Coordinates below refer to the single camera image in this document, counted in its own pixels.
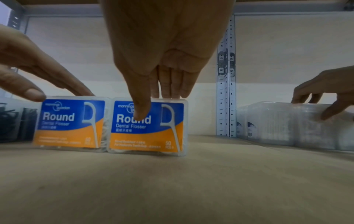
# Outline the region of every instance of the blue and orange label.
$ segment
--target blue and orange label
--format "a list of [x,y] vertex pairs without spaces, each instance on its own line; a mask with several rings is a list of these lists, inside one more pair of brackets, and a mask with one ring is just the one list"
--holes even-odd
[[133,118],[131,101],[115,101],[110,148],[118,150],[182,152],[183,103],[152,102],[146,118]]
[[99,148],[105,101],[57,100],[42,103],[35,145]]

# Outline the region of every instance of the fingernail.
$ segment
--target fingernail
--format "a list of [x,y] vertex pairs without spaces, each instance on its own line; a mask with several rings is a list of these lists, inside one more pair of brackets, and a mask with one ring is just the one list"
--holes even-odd
[[23,95],[25,98],[36,102],[42,102],[46,99],[45,94],[36,89],[28,89]]

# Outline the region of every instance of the orange label section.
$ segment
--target orange label section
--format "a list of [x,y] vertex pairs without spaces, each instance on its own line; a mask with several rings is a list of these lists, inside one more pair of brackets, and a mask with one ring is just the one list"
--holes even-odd
[[172,129],[148,134],[111,133],[110,148],[117,150],[178,152],[183,151],[183,122],[176,125],[178,141]]
[[[101,145],[103,119],[96,122],[98,147]],[[95,133],[92,126],[69,131],[37,130],[35,145],[96,148]]]

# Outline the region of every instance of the dental flosser illustration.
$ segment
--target dental flosser illustration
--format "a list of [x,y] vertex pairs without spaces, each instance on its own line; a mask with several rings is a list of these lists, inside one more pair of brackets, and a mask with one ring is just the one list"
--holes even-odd
[[178,150],[178,152],[181,152],[180,142],[178,140],[177,131],[176,131],[176,124],[175,124],[175,121],[174,121],[174,110],[173,110],[173,108],[170,105],[167,105],[167,104],[162,104],[161,105],[161,110],[162,110],[162,108],[166,108],[169,111],[171,111],[171,120],[169,122],[167,122],[167,123],[162,122],[162,117],[163,116],[161,115],[160,126],[167,126],[167,127],[170,127],[172,129],[173,135],[174,135],[174,140],[175,140],[176,145],[177,145],[177,150]]
[[96,129],[96,107],[90,102],[84,102],[84,105],[92,108],[92,117],[88,120],[82,120],[82,123],[91,124],[93,128],[93,134],[95,136],[95,146],[96,148],[98,148],[97,129]]

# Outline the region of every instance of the circular logo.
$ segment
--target circular logo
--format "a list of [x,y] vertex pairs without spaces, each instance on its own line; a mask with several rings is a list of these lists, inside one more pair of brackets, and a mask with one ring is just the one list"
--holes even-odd
[[62,103],[57,101],[54,103],[55,105],[53,106],[54,111],[59,111],[61,107],[63,107]]
[[134,104],[133,103],[128,104],[128,106],[126,107],[126,111],[130,114],[133,114],[134,113]]

